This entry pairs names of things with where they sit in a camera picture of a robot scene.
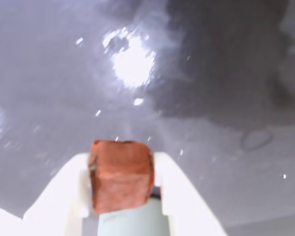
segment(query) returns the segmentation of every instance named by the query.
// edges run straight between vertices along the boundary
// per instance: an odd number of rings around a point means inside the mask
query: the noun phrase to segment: dark stain
[[[185,31],[180,70],[147,88],[165,117],[204,117],[244,133],[295,124],[295,95],[279,67],[287,37],[279,24],[287,0],[170,0],[168,29]]]

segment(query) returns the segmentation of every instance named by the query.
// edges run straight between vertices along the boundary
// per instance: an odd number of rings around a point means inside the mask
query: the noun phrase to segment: shiny surface
[[[227,227],[294,215],[295,0],[0,0],[0,207],[95,139],[168,152]]]

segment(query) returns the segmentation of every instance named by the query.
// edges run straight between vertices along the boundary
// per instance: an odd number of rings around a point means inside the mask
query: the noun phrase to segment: white plastic part
[[[0,236],[22,235],[22,220],[0,208]]]
[[[166,153],[154,154],[155,185],[161,187],[163,214],[171,236],[226,236],[221,224],[188,177]]]
[[[81,236],[89,215],[89,154],[69,160],[23,217],[26,236]]]
[[[0,209],[0,236],[82,236],[89,215],[89,154],[69,160],[28,209],[23,221]],[[155,185],[171,236],[226,236],[190,180],[166,153],[155,153]]]

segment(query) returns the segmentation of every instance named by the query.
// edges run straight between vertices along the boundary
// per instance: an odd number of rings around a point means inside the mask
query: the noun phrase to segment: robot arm
[[[68,161],[23,217],[24,230],[36,236],[82,236],[89,215],[89,154]],[[155,185],[161,187],[162,211],[171,236],[225,236],[223,228],[190,180],[166,153],[155,153]]]

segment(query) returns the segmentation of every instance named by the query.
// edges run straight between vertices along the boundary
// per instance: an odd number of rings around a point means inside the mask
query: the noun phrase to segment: water droplet
[[[142,98],[137,98],[136,100],[134,100],[133,105],[140,106],[142,103],[143,103],[143,99]]]
[[[100,110],[98,110],[98,111],[96,112],[95,116],[97,117],[97,116],[99,116],[99,114],[100,114]]]
[[[8,148],[8,147],[10,146],[10,144],[11,144],[11,141],[7,142],[7,143],[3,146],[3,148],[4,148],[4,149]]]
[[[36,127],[33,129],[33,133],[36,133],[39,129],[40,129],[40,125],[36,126]]]
[[[83,40],[84,40],[83,38],[79,38],[79,39],[75,42],[75,44],[79,46],[79,45],[83,42]]]

